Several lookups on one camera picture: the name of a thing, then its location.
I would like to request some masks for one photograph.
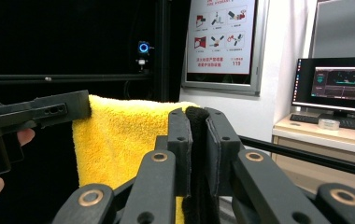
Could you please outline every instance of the white wall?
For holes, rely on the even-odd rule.
[[[260,96],[181,89],[180,101],[223,112],[239,135],[271,141],[273,125],[289,114],[297,58],[302,56],[308,2],[270,0]]]

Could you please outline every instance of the desk top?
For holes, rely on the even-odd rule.
[[[294,114],[318,116],[308,112]],[[274,136],[355,152],[355,130],[340,128],[338,131],[330,131],[321,129],[317,124],[292,121],[290,117],[291,114],[274,125]]]

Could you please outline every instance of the poster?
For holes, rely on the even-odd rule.
[[[187,80],[250,81],[255,0],[192,1]]]

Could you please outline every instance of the software interface on screen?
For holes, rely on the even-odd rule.
[[[355,100],[355,67],[316,67],[311,96]]]

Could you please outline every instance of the computer monitor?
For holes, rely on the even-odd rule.
[[[291,105],[332,112],[326,119],[355,115],[355,58],[298,59]]]

